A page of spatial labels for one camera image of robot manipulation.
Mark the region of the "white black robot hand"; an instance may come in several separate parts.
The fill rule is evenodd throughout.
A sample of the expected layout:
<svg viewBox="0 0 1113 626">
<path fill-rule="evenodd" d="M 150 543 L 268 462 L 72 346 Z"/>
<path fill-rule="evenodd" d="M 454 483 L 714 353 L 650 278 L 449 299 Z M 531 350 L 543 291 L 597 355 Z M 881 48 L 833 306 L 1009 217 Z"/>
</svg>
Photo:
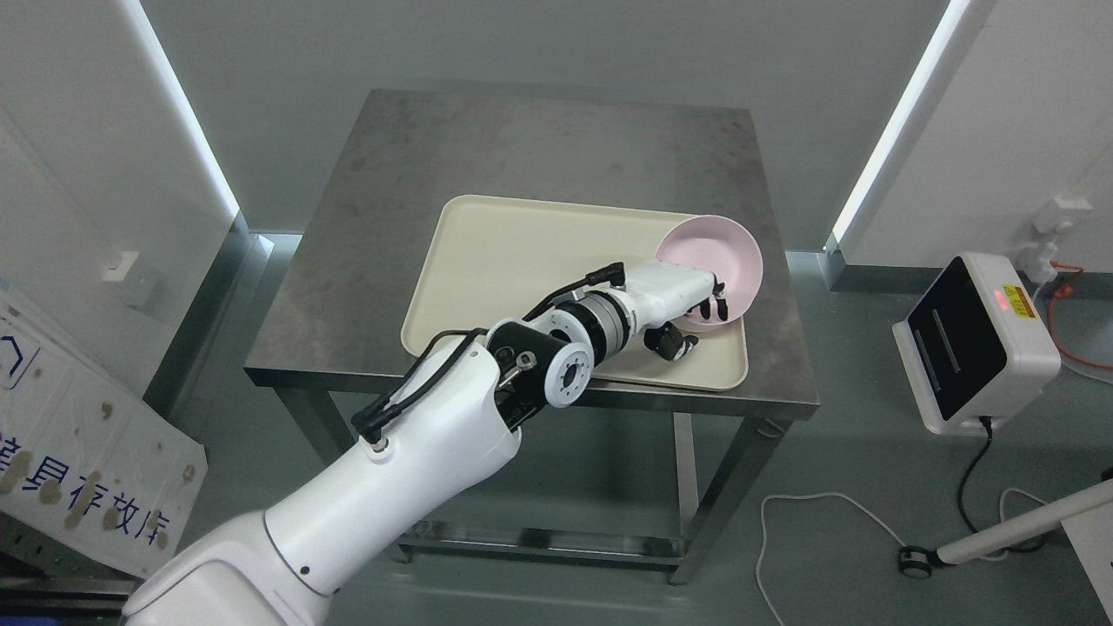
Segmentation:
<svg viewBox="0 0 1113 626">
<path fill-rule="evenodd" d="M 699 322 L 723 323 L 730 317 L 726 284 L 708 270 L 651 260 L 627 270 L 623 293 L 628 299 L 633 336 L 668 362 L 679 361 L 698 344 L 674 325 L 677 317 L 696 312 Z"/>
</svg>

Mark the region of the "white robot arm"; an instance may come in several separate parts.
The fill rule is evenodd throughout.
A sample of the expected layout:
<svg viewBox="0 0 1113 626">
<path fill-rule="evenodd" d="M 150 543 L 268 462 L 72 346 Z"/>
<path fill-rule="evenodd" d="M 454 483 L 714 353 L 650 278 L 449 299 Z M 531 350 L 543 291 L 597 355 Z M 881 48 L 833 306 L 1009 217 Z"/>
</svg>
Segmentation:
<svg viewBox="0 0 1113 626">
<path fill-rule="evenodd" d="M 124 604 L 128 625 L 322 625 L 334 595 L 413 524 L 503 468 L 521 426 L 583 395 L 648 324 L 643 271 L 620 263 L 524 317 L 435 336 L 357 415 L 357 442 L 268 509 L 236 516 Z"/>
</svg>

